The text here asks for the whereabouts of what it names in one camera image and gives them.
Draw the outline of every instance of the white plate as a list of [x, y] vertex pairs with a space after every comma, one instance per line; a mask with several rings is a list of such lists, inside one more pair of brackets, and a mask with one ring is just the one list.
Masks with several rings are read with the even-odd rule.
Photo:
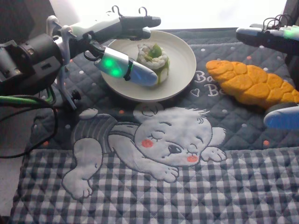
[[186, 42], [172, 34], [151, 31], [147, 40], [115, 40], [109, 47], [136, 60], [140, 43], [157, 43], [164, 48], [170, 59], [168, 78], [157, 87], [143, 87], [102, 72], [104, 80], [115, 92], [138, 102], [157, 102], [177, 95], [191, 82], [196, 71], [195, 55]]

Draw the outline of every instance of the checkered fabric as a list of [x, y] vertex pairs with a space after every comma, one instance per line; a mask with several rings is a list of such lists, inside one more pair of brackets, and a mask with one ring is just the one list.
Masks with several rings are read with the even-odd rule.
[[[90, 180], [93, 194], [74, 200], [61, 183], [76, 166], [71, 132], [78, 115], [96, 108], [118, 122], [138, 123], [132, 113], [135, 104], [116, 96], [93, 63], [79, 55], [69, 65], [65, 86], [78, 90], [82, 100], [76, 102], [76, 112], [58, 111], [58, 134], [24, 159], [11, 223], [299, 223], [299, 132], [266, 128], [263, 111], [224, 95], [205, 68], [210, 60], [240, 61], [293, 84], [283, 55], [229, 37], [175, 34], [193, 49], [197, 71], [183, 92], [161, 104], [209, 110], [206, 118], [212, 127], [226, 129], [219, 149], [227, 159], [200, 160], [196, 166], [179, 168], [178, 179], [166, 183], [129, 169], [115, 153], [104, 154], [101, 168]], [[52, 113], [39, 111], [28, 146], [48, 136], [52, 128]]]
[[36, 150], [24, 160], [11, 223], [299, 223], [299, 148], [227, 152], [220, 163], [181, 168], [157, 182], [106, 154], [93, 194], [73, 200], [61, 185], [75, 161]]

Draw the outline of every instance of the sleeping bear illustration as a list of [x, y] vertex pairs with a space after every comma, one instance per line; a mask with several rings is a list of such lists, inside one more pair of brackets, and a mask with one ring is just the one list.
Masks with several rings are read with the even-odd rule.
[[115, 153], [132, 170], [168, 183], [177, 180], [179, 167], [194, 166], [200, 159], [225, 160], [225, 153], [217, 148], [225, 139], [225, 129], [211, 127], [205, 117], [208, 112], [139, 104], [133, 115], [140, 124], [117, 122], [96, 109], [82, 112], [71, 135], [76, 167], [64, 175], [63, 187], [76, 200], [89, 197], [89, 179], [107, 153]]

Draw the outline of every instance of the plate rim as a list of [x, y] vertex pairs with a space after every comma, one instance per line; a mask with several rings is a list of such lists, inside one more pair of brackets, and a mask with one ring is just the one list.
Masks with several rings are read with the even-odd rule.
[[[194, 74], [195, 74], [195, 72], [196, 72], [196, 68], [197, 68], [197, 61], [196, 61], [195, 53], [193, 52], [193, 50], [192, 50], [192, 48], [189, 46], [189, 44], [187, 44], [183, 39], [181, 39], [181, 38], [179, 38], [178, 36], [175, 36], [175, 35], [173, 35], [173, 34], [171, 34], [171, 33], [167, 33], [167, 32], [160, 31], [160, 30], [151, 30], [151, 33], [161, 33], [161, 34], [163, 34], [163, 35], [171, 35], [171, 36], [173, 36], [174, 38], [177, 38], [177, 39], [183, 41], [183, 42], [187, 45], [187, 47], [189, 48], [189, 50], [192, 52], [192, 56], [193, 56], [192, 58], [193, 58], [194, 61], [195, 61], [195, 71], [194, 71]], [[110, 45], [112, 45], [114, 42], [117, 42], [117, 41], [122, 41], [122, 40], [117, 40], [117, 39], [116, 39], [116, 40], [113, 40], [113, 41], [108, 45], [108, 47], [109, 47]], [[116, 89], [112, 88], [112, 87], [109, 85], [109, 83], [106, 81], [105, 76], [104, 76], [103, 74], [102, 74], [102, 77], [103, 77], [105, 83], [109, 86], [109, 88], [110, 88], [111, 90], [113, 90], [116, 94], [118, 94], [118, 95], [120, 95], [120, 96], [122, 96], [122, 97], [124, 97], [124, 98], [126, 98], [126, 99], [135, 101], [135, 102], [141, 102], [141, 103], [154, 103], [154, 102], [160, 102], [160, 101], [163, 101], [163, 100], [170, 99], [170, 98], [172, 98], [172, 97], [178, 95], [179, 93], [181, 93], [181, 92], [182, 92], [182, 91], [183, 91], [183, 90], [190, 84], [190, 82], [191, 82], [192, 79], [194, 78], [194, 75], [191, 77], [191, 79], [190, 79], [190, 81], [187, 83], [187, 85], [186, 85], [184, 88], [182, 88], [180, 91], [178, 91], [178, 92], [176, 92], [176, 93], [174, 93], [174, 94], [171, 94], [170, 96], [167, 96], [167, 97], [164, 97], [164, 98], [160, 98], [160, 99], [140, 99], [140, 98], [133, 98], [133, 97], [126, 96], [126, 95], [120, 93], [119, 91], [117, 91]]]

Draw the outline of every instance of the quilted mat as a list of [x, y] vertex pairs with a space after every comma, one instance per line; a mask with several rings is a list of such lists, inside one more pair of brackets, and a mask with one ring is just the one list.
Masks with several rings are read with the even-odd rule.
[[[263, 110], [226, 95], [205, 68], [240, 61], [293, 84], [283, 55], [175, 34], [197, 71], [164, 102], [125, 100], [93, 63], [73, 59], [65, 86], [82, 100], [58, 110], [56, 137], [24, 158], [11, 223], [299, 223], [299, 132], [266, 128]], [[39, 111], [28, 147], [52, 128]]]

